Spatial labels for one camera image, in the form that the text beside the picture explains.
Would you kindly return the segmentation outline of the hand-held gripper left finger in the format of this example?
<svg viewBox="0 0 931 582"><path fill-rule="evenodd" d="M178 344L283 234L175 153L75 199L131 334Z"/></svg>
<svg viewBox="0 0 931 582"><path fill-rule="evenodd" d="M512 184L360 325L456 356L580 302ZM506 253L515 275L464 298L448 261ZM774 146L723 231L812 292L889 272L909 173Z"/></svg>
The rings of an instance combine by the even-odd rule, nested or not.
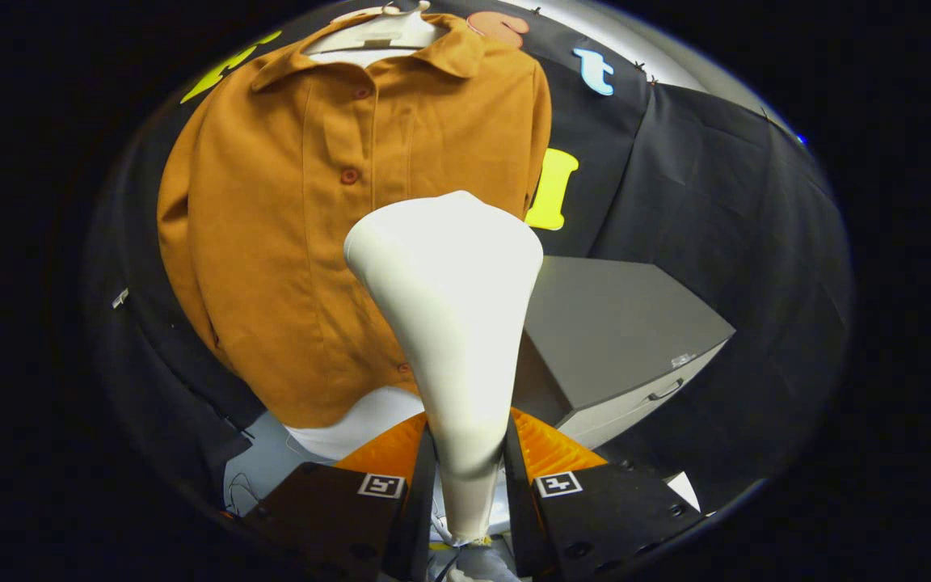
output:
<svg viewBox="0 0 931 582"><path fill-rule="evenodd" d="M436 468L419 413L334 465L300 465L242 523L299 581L428 581Z"/></svg>

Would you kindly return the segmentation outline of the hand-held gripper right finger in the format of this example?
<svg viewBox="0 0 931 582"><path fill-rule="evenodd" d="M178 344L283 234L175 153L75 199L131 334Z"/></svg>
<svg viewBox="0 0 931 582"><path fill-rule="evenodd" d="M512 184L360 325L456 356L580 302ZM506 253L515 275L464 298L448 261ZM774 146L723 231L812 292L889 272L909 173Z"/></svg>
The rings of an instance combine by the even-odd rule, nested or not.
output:
<svg viewBox="0 0 931 582"><path fill-rule="evenodd" d="M521 578L605 580L705 519L664 480L611 463L517 408L503 459Z"/></svg>

